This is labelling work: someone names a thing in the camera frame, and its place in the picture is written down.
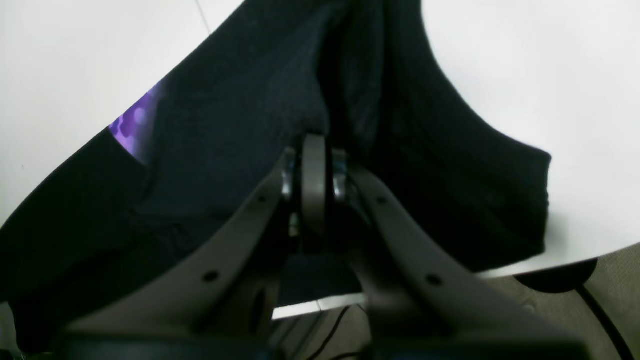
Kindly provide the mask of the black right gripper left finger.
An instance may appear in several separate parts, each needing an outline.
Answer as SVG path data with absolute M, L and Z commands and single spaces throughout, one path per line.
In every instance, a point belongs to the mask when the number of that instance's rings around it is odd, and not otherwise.
M 285 360 L 269 342 L 291 214 L 317 232 L 317 137 L 286 148 L 205 244 L 137 292 L 68 326 L 62 360 Z

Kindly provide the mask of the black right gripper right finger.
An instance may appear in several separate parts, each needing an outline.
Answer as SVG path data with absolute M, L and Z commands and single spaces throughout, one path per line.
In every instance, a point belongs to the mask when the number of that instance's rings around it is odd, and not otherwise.
M 583 340 L 448 255 L 392 191 L 315 136 L 315 250 L 345 257 L 368 305 L 362 360 L 586 360 Z

